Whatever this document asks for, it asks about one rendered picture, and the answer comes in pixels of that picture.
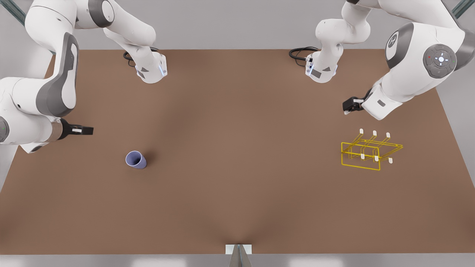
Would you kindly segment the blue-purple cup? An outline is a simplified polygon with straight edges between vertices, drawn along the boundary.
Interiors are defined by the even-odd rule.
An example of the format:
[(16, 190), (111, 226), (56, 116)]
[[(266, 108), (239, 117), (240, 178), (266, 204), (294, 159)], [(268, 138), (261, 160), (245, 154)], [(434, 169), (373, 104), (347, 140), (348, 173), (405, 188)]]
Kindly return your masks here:
[(136, 169), (144, 169), (147, 166), (145, 157), (139, 151), (131, 151), (126, 155), (125, 162), (128, 166)]

